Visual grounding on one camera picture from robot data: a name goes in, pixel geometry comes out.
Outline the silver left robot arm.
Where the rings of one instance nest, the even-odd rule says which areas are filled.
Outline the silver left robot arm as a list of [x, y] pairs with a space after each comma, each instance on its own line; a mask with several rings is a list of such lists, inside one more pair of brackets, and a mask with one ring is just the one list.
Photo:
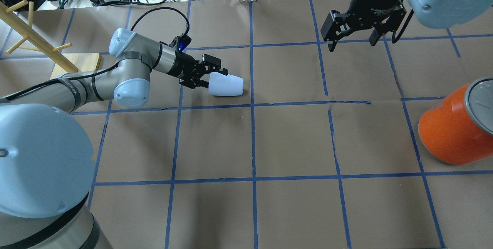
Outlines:
[[208, 88], [205, 74], [228, 74], [219, 58], [186, 54], [189, 43], [186, 34], [168, 45], [119, 28], [109, 46], [111, 68], [62, 74], [1, 98], [2, 249], [112, 248], [86, 205], [94, 150], [72, 112], [106, 100], [145, 105], [153, 71], [190, 89]]

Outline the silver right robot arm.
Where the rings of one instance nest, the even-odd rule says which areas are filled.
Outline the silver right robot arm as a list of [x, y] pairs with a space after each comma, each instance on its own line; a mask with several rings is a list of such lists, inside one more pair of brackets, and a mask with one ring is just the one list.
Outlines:
[[491, 6], [492, 0], [351, 0], [346, 12], [329, 12], [320, 32], [331, 52], [340, 39], [360, 30], [372, 29], [371, 46], [387, 33], [396, 43], [413, 17], [428, 28], [449, 28], [475, 19]]

